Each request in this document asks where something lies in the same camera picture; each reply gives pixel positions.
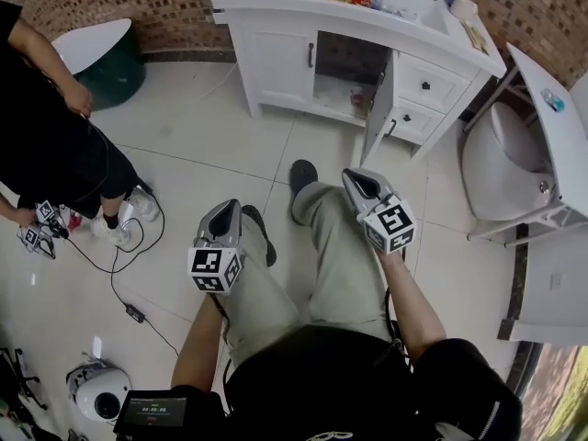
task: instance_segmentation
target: brown mosaic tile wall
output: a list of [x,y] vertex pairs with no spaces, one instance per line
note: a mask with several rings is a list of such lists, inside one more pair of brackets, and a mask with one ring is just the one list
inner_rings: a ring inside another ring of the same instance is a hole
[[[7,0],[50,38],[66,30],[131,17],[144,51],[230,50],[212,22],[209,0]],[[588,0],[476,0],[498,47],[512,42],[570,86],[588,69]]]

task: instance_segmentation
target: grass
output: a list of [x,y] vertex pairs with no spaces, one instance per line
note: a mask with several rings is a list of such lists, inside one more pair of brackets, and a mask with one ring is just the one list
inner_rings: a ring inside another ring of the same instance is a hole
[[570,440],[587,441],[588,433],[583,429],[586,425],[588,425],[588,346],[580,349],[568,385],[542,437],[558,439],[558,436],[561,436],[566,429],[575,426],[580,429],[577,430],[577,435],[570,437]]

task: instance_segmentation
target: person's hand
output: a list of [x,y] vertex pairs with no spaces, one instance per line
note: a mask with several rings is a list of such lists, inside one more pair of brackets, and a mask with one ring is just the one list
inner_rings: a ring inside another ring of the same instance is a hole
[[85,86],[77,81],[62,89],[65,104],[74,113],[83,114],[87,118],[92,112],[92,94]]
[[26,229],[35,220],[35,211],[32,209],[17,209],[13,219],[23,229]]

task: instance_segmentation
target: green pants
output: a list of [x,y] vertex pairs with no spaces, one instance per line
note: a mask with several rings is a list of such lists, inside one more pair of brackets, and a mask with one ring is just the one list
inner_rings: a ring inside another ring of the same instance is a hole
[[[294,217],[311,227],[319,256],[308,314],[312,324],[389,341],[379,265],[345,196],[340,187],[312,183],[299,192],[292,207]],[[303,325],[296,306],[267,269],[266,239],[244,215],[242,243],[246,261],[226,303],[231,319],[227,341],[235,366]]]

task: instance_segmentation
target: power adapter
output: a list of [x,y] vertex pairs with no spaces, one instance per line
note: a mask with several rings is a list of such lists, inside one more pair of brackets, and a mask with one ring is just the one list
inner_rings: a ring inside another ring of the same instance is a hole
[[132,304],[125,304],[125,309],[127,310],[127,314],[130,315],[137,323],[143,323],[145,321],[145,314],[137,309]]

